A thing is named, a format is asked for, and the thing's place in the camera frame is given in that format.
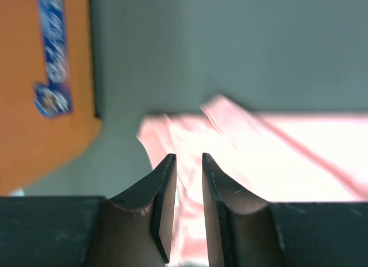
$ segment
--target pink towel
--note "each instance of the pink towel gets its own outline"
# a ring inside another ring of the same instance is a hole
[[[208,265],[203,152],[268,201],[368,200],[367,115],[250,114],[223,96],[202,111],[146,117],[137,136],[152,167],[177,154],[170,266]]]

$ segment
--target blue label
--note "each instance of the blue label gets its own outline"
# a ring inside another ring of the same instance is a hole
[[[42,115],[72,111],[63,0],[38,0],[47,83],[36,82],[34,103]]]

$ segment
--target cardboard box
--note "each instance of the cardboard box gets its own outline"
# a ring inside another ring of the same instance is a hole
[[[0,0],[0,194],[87,149],[95,118],[89,0]]]

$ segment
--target pink cloth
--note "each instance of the pink cloth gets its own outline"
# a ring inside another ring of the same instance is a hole
[[[368,200],[367,115],[250,114],[217,96],[204,115],[146,117],[138,133],[152,167],[177,154],[170,266],[208,265],[201,157],[268,201]]]

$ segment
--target gray surface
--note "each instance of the gray surface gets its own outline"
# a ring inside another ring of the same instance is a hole
[[[149,112],[368,110],[368,0],[92,0],[97,111],[79,159],[26,194],[112,196],[150,171]]]

